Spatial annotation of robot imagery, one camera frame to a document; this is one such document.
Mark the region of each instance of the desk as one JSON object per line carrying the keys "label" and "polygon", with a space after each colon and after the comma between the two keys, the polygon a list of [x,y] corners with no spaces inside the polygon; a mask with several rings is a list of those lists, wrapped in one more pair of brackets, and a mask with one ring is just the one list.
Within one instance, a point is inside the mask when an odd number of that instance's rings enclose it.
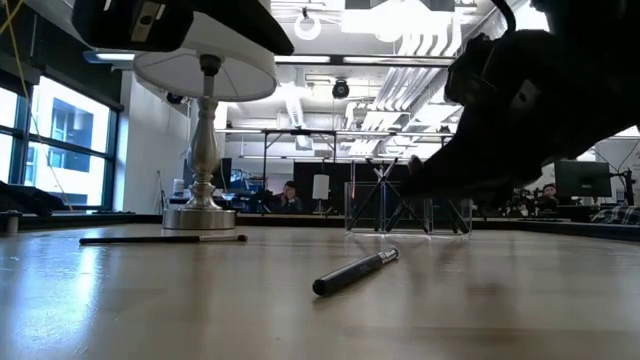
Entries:
{"label": "desk", "polygon": [[388,246],[343,229],[242,243],[79,247],[160,225],[0,239],[2,359],[638,358],[640,247],[523,232],[395,237],[401,259],[317,299],[312,281]]}

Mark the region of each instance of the window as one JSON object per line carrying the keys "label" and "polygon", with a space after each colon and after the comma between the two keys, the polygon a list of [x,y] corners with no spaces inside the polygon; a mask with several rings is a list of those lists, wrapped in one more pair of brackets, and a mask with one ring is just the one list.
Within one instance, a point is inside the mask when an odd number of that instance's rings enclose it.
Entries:
{"label": "window", "polygon": [[24,97],[0,89],[0,180],[111,208],[116,113],[45,77],[30,91],[28,114]]}

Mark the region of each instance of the lamp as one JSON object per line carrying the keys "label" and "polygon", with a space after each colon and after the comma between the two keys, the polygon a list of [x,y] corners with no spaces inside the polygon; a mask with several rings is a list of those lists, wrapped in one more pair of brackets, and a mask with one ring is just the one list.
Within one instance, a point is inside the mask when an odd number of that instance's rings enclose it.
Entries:
{"label": "lamp", "polygon": [[[260,2],[270,9],[270,0]],[[220,169],[221,157],[213,118],[218,101],[258,100],[275,91],[273,54],[196,12],[182,48],[137,54],[133,70],[144,81],[171,93],[197,98],[199,107],[198,124],[187,151],[194,179],[191,199],[182,207],[164,211],[164,228],[235,228],[235,212],[222,210],[212,197],[211,179]]]}
{"label": "lamp", "polygon": [[324,214],[322,200],[329,200],[329,175],[316,174],[313,176],[313,193],[311,198],[318,200],[317,213]]}

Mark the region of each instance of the computer monitor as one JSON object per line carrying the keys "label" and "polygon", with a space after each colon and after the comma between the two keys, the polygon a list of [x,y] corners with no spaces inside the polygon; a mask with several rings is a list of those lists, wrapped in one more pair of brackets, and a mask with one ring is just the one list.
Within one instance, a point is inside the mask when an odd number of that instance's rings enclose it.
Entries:
{"label": "computer monitor", "polygon": [[611,197],[609,164],[561,160],[555,163],[558,196]]}
{"label": "computer monitor", "polygon": [[[193,173],[189,166],[187,166],[187,160],[184,161],[184,186],[188,188],[193,184]],[[220,169],[213,175],[211,183],[216,189],[224,191],[231,186],[231,158],[220,159]]]}

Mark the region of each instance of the silver lamp base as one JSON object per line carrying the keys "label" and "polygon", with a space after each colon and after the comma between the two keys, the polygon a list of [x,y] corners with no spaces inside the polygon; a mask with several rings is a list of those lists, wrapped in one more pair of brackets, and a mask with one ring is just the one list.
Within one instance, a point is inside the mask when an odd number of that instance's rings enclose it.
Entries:
{"label": "silver lamp base", "polygon": [[165,209],[162,227],[175,230],[231,230],[236,212],[230,210]]}

